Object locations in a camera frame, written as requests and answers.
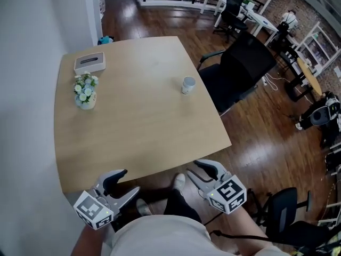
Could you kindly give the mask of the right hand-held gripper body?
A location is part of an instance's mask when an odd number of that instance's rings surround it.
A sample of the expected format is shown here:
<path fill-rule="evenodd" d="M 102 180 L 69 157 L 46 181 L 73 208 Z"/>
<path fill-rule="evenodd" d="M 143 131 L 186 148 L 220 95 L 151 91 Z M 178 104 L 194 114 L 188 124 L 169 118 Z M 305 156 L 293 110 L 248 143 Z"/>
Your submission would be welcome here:
<path fill-rule="evenodd" d="M 236 175 L 229 171 L 213 179 L 213 173 L 208 174 L 213 180 L 213 186 L 206 194 L 210 206 L 225 214 L 231 214 L 246 202 L 247 189 Z"/>

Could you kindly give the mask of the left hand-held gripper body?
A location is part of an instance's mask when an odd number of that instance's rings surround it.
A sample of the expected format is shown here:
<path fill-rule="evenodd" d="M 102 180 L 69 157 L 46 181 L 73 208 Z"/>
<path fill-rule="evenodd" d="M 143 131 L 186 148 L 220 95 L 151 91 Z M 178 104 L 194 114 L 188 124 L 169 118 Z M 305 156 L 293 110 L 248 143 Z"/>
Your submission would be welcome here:
<path fill-rule="evenodd" d="M 77 215 L 92 229 L 99 230 L 114 221 L 119 214 L 119 200 L 113 198 L 98 182 L 89 191 L 83 191 L 74 204 Z"/>

